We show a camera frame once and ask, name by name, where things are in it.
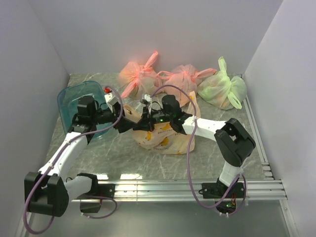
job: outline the tied plastic bag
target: tied plastic bag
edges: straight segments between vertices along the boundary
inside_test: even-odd
[[[152,95],[154,91],[162,86],[162,82],[156,77],[156,72],[152,64],[156,61],[158,52],[155,51],[145,65],[136,62],[129,62],[119,73],[118,83],[125,90],[121,94],[122,98],[127,96],[133,99],[140,99],[142,94]]]
[[[193,100],[197,108],[197,117],[201,116],[195,92],[190,93],[190,98]],[[129,105],[124,105],[124,112],[127,119],[138,122],[141,115],[137,113]],[[194,115],[192,104],[189,104],[188,114]],[[147,150],[153,150],[160,154],[180,155],[187,152],[190,135],[184,135],[175,132],[168,122],[155,124],[155,129],[149,131],[133,131],[133,138],[137,144]],[[192,140],[190,152],[194,149],[195,140]]]
[[[211,76],[214,73],[216,73],[216,70],[213,68],[199,72],[194,66],[189,64],[176,67],[171,73],[161,71],[157,74],[157,78],[166,80],[164,84],[175,85],[180,89],[183,89],[185,93],[189,94],[191,91],[194,91],[195,93],[198,91],[198,85],[202,82],[202,78]],[[176,88],[165,87],[164,91],[169,95],[175,95],[176,100],[180,103],[180,107],[189,102],[187,97]]]
[[[226,72],[226,62],[223,57],[218,59],[220,71],[205,79],[197,89],[198,94],[208,103],[222,109],[242,108],[246,98],[247,87],[243,79],[233,77],[230,80]]]

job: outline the yellow fruit print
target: yellow fruit print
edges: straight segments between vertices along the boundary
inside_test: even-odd
[[[165,130],[167,130],[167,129],[169,129],[169,128],[171,128],[171,126],[170,126],[170,124],[167,123],[167,124],[165,125],[165,127],[162,127],[162,128],[161,128],[161,130],[162,130],[162,131],[165,131]]]
[[[146,136],[147,141],[150,141],[151,138],[152,138],[152,134],[150,132],[147,132],[147,136]]]
[[[168,145],[169,139],[166,137],[165,139],[163,139],[163,141],[160,143],[162,147]]]

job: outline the marble tabletop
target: marble tabletop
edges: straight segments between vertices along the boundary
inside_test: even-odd
[[[114,86],[119,92],[116,77],[117,73],[71,74],[68,86],[87,80],[94,80],[102,86]],[[125,98],[137,111],[142,108],[139,101]],[[197,95],[201,117],[211,120],[238,119],[252,135],[250,122],[245,108],[241,110],[220,110]],[[48,161],[65,138],[60,117],[52,136],[46,161]],[[196,146],[190,153],[191,175],[195,179],[216,179],[222,171],[224,159],[216,142],[195,136]],[[255,149],[243,166],[244,174],[248,179],[265,178],[258,150]],[[106,134],[92,139],[72,165],[68,176],[75,177],[78,173],[94,173],[99,179],[184,179],[187,177],[186,155],[161,155],[154,151],[141,148],[132,138],[132,131],[119,134],[116,130],[109,130]]]

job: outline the transparent blue basket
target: transparent blue basket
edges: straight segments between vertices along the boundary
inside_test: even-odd
[[[85,95],[93,96],[93,98],[98,101],[99,105],[105,103],[104,92],[101,85],[92,80],[85,81],[74,86],[69,86],[58,94],[57,103],[65,134],[67,134],[68,129],[72,124],[72,119],[75,113],[78,112],[77,105],[79,98]],[[97,125],[97,130],[103,129],[109,125],[110,123],[99,124]],[[105,132],[107,131],[96,133],[94,137],[100,136]]]

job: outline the beige bag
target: beige bag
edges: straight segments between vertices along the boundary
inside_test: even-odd
[[[197,108],[197,117],[201,117],[201,112],[197,104],[197,98],[194,91],[190,93],[190,98],[193,100]],[[141,115],[137,113],[129,105],[124,105],[124,112],[127,119],[138,122]],[[192,104],[189,104],[188,114],[194,115]],[[133,131],[133,138],[137,144],[147,150],[153,150],[160,154],[180,155],[187,152],[190,135],[183,135],[175,132],[168,122],[155,124],[155,129],[149,131]],[[190,152],[194,149],[195,141],[192,140]]]

